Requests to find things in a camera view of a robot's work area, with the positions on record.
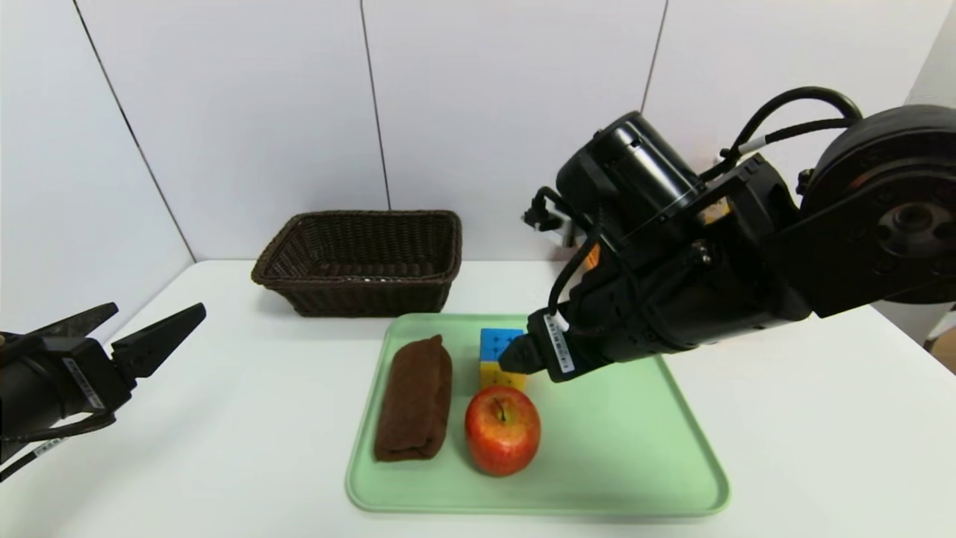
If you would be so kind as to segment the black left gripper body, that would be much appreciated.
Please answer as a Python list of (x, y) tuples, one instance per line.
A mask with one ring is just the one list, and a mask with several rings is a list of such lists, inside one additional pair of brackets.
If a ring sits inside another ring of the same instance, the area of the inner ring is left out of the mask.
[(131, 390), (98, 341), (7, 334), (2, 441), (50, 442), (116, 421)]

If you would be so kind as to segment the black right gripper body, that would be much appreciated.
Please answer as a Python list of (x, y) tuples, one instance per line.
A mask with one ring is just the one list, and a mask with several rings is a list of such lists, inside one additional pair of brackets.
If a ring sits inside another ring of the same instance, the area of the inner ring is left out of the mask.
[(526, 333), (526, 371), (546, 371), (562, 383), (600, 370), (680, 350), (655, 318), (653, 300), (682, 276), (677, 260), (639, 279), (611, 260), (583, 274), (556, 314), (532, 313)]

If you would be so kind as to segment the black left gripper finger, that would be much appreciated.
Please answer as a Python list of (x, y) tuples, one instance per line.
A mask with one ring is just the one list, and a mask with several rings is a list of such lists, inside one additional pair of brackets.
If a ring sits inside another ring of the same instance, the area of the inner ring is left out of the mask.
[(99, 306), (79, 312), (65, 319), (55, 321), (37, 330), (30, 335), (42, 338), (85, 338), (96, 328), (102, 326), (117, 313), (115, 303), (99, 304)]
[(130, 389), (154, 374), (205, 320), (204, 303), (195, 303), (136, 333), (113, 341), (112, 359)]

